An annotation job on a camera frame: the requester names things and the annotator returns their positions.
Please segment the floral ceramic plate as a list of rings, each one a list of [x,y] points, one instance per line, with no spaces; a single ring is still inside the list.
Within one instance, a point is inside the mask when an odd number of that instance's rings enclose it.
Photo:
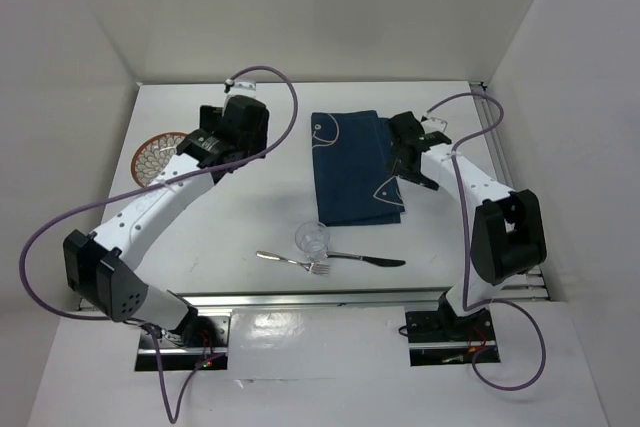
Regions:
[[[163,171],[185,137],[182,132],[166,132],[144,142],[131,160],[130,173],[135,183],[148,186]]]

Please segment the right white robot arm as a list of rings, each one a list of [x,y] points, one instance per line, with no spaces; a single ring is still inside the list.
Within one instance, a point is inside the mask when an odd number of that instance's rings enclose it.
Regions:
[[[457,152],[442,131],[427,131],[410,112],[392,117],[388,128],[391,173],[434,191],[442,189],[460,202],[467,230],[463,279],[441,296],[436,316],[441,335],[460,338],[471,326],[471,315],[509,279],[546,259],[538,197],[493,179]]]

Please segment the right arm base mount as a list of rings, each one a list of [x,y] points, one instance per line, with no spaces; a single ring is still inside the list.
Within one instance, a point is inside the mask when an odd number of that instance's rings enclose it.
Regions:
[[[487,310],[473,314],[460,325],[445,327],[435,311],[409,311],[398,333],[409,344],[412,367],[499,363],[493,321]]]

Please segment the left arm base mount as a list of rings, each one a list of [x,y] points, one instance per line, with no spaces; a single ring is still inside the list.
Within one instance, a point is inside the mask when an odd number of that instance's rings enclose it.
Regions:
[[[136,372],[156,372],[157,344],[162,368],[168,372],[192,371],[200,365],[202,371],[225,371],[228,369],[228,341],[230,315],[219,314],[200,318],[185,337],[152,326],[143,329],[134,364]]]

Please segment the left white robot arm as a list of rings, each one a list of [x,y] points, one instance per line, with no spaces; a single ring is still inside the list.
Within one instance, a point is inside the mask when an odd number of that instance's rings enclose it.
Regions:
[[[244,95],[228,97],[222,107],[201,107],[198,129],[177,146],[149,192],[91,233],[75,230],[65,238],[69,287],[114,322],[154,325],[176,346],[193,341],[197,309],[145,283],[135,270],[169,225],[222,179],[217,166],[265,149],[268,121],[266,105]]]

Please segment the blue fish placemat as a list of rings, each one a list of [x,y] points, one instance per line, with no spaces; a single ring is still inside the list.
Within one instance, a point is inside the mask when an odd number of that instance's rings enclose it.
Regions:
[[[388,120],[374,110],[314,112],[311,142],[318,219],[331,227],[391,225],[405,212],[389,172]]]

